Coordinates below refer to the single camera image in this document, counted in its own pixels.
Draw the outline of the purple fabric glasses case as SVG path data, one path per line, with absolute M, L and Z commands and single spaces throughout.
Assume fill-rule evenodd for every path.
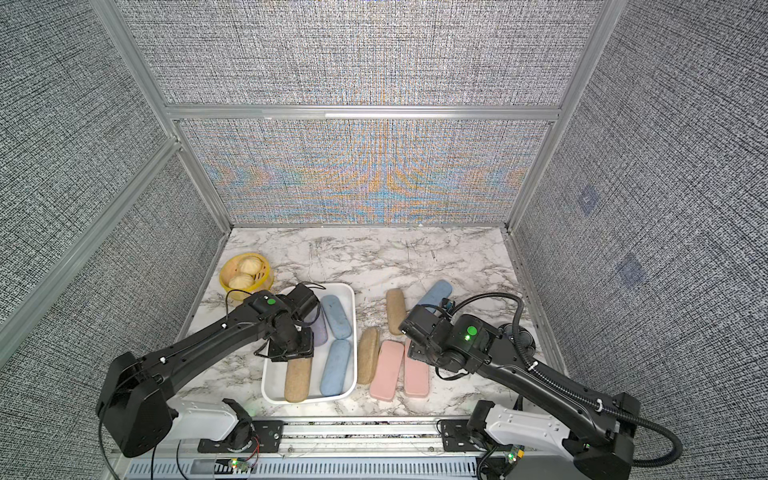
M 313 332 L 313 345 L 319 347 L 328 341 L 328 330 L 326 326 L 325 314 L 321 307 L 316 308 L 314 323 L 311 325 Z

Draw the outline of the tan glasses case back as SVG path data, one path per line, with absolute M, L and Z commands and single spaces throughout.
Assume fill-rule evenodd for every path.
M 309 396 L 313 359 L 295 358 L 287 362 L 284 383 L 285 400 L 289 403 L 300 403 Z

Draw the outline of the blue glasses case front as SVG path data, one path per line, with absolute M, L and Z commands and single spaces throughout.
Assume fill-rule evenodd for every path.
M 352 335 L 352 324 L 348 319 L 340 299 L 336 295 L 326 295 L 320 300 L 326 321 L 336 339 L 347 339 Z

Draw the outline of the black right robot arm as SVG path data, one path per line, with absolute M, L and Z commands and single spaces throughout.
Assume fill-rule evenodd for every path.
M 490 400 L 477 403 L 464 428 L 476 448 L 500 452 L 525 447 L 572 462 L 589 479 L 626 479 L 636 462 L 638 402 L 586 388 L 533 359 L 518 323 L 493 326 L 419 305 L 400 325 L 411 355 L 452 377 L 477 374 L 541 408 L 530 413 Z

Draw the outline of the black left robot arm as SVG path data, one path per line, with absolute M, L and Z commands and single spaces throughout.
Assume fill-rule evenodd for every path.
M 96 405 L 100 427 L 127 458 L 164 440 L 200 439 L 230 451 L 252 444 L 252 418 L 233 399 L 195 406 L 176 402 L 179 390 L 232 352 L 262 340 L 274 362 L 311 358 L 313 332 L 305 319 L 319 307 L 304 284 L 287 294 L 248 296 L 220 320 L 163 349 L 136 357 L 126 352 L 108 369 Z

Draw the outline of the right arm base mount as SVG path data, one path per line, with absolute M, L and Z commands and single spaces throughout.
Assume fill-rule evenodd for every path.
M 437 421 L 437 431 L 445 452 L 480 453 L 487 452 L 493 446 L 497 447 L 497 452 L 502 453 L 525 450 L 525 447 L 522 445 L 498 444 L 484 433 L 470 429 L 468 423 L 468 418 L 444 418 Z

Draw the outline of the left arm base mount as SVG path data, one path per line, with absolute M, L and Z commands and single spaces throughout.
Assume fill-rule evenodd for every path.
M 240 422 L 224 440 L 200 440 L 197 452 L 233 455 L 251 454 L 256 451 L 277 453 L 284 426 L 285 423 L 281 420 L 252 421 L 248 425 Z

